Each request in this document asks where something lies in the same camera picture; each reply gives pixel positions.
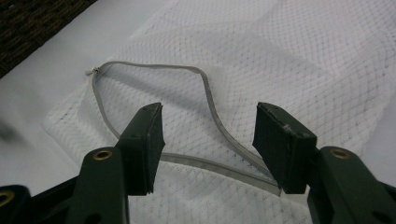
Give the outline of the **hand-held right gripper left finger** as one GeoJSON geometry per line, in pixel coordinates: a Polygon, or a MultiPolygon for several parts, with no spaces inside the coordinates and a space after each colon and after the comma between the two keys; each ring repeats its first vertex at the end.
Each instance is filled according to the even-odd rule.
{"type": "Polygon", "coordinates": [[[165,146],[162,109],[160,103],[143,106],[115,146],[84,157],[65,224],[130,223],[128,198],[154,190],[165,146]]]}

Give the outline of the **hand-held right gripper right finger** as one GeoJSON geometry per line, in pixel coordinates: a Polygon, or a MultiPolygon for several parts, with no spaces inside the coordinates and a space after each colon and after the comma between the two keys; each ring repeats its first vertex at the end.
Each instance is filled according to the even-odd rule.
{"type": "Polygon", "coordinates": [[[253,146],[287,194],[308,193],[314,224],[396,224],[396,188],[341,147],[317,137],[279,106],[257,105],[253,146]]]}

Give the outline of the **white mesh laundry bag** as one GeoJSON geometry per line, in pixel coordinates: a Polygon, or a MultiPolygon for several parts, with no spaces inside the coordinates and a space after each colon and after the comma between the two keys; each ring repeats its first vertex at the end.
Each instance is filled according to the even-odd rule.
{"type": "Polygon", "coordinates": [[[257,104],[362,155],[394,92],[396,0],[170,0],[44,126],[82,161],[161,103],[163,161],[133,224],[308,224],[304,196],[261,186],[257,104]]]}

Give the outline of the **brown wicker basket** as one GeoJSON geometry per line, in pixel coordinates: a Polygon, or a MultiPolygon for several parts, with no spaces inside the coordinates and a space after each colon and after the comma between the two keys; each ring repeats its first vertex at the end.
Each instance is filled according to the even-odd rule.
{"type": "Polygon", "coordinates": [[[0,78],[97,0],[0,0],[0,78]]]}

